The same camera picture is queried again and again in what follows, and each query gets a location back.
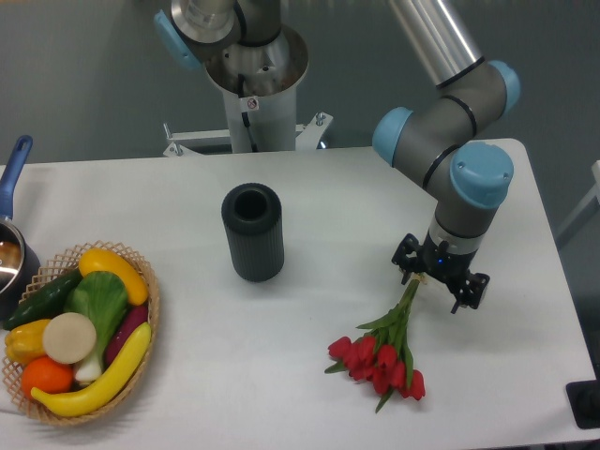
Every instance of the red tulip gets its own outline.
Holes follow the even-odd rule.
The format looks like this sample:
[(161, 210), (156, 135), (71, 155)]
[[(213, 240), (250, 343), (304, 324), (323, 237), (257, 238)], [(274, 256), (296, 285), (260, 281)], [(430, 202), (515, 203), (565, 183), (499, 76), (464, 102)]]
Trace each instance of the red tulip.
[(360, 382), (361, 380), (370, 381), (373, 378), (373, 366), (360, 366), (351, 370), (349, 375), (354, 378), (356, 382)]
[(382, 345), (377, 352), (377, 364), (380, 368), (393, 368), (397, 360), (398, 353), (393, 345)]
[(373, 351), (376, 344), (377, 339), (373, 336), (365, 336), (358, 343), (358, 357), (366, 366), (371, 366), (375, 360)]
[(386, 370), (387, 380), (393, 387), (400, 388), (406, 382), (406, 365), (398, 361), (391, 369)]
[(378, 393), (380, 396), (385, 394), (387, 392), (387, 390), (390, 388), (390, 383), (389, 383), (389, 381), (387, 381), (387, 377), (385, 376), (385, 373), (379, 367), (373, 368), (372, 382), (373, 382), (373, 388), (375, 389), (375, 392)]
[(358, 343), (354, 342), (350, 346), (350, 349), (344, 354), (342, 361), (344, 362), (344, 366), (349, 370), (357, 370), (363, 366), (363, 363), (358, 356)]
[(415, 370), (412, 373), (411, 387), (409, 389), (400, 387), (398, 391), (404, 398), (412, 397), (415, 400), (420, 400), (423, 398), (425, 396), (425, 382), (423, 380), (423, 374), (418, 370)]
[(352, 345), (353, 344), (349, 337), (341, 337), (328, 347), (329, 356), (332, 358), (341, 359), (346, 355)]

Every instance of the eggplant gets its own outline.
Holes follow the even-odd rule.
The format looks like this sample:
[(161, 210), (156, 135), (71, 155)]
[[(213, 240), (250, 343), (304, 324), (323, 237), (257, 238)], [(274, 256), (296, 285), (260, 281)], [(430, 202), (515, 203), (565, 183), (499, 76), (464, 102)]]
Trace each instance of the eggplant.
[(144, 322), (148, 322), (147, 305), (134, 307), (127, 316), (125, 316), (123, 323), (121, 323), (121, 326), (112, 337), (109, 345), (106, 346), (106, 352), (104, 353), (106, 367), (108, 367), (113, 362), (114, 358), (116, 358), (116, 355), (119, 354), (131, 333)]

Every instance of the yellow pepper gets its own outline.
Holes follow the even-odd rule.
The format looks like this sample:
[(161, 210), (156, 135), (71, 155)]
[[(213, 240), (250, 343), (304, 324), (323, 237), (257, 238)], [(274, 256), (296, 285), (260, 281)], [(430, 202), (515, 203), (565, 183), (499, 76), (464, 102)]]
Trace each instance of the yellow pepper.
[(34, 359), (46, 354), (42, 336), (50, 319), (26, 323), (14, 328), (4, 339), (5, 353), (10, 361), (27, 366)]

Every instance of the orange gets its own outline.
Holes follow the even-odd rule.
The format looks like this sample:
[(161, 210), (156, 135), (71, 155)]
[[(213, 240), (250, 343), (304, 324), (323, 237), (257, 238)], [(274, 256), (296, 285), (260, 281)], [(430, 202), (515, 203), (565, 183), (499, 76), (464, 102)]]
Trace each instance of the orange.
[(35, 359), (22, 372), (21, 390), (27, 398), (31, 397), (31, 389), (36, 387), (48, 394), (68, 392), (73, 383), (73, 369), (59, 364), (48, 356)]

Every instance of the yellow squash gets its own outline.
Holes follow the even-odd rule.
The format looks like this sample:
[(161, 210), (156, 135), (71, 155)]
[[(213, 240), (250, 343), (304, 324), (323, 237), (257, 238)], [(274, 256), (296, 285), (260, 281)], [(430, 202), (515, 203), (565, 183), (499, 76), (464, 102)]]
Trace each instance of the yellow squash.
[(82, 276), (92, 272), (111, 272), (121, 278), (127, 290), (127, 300), (137, 307), (148, 298), (148, 288), (143, 278), (131, 264), (113, 251), (104, 248), (90, 248), (79, 260)]

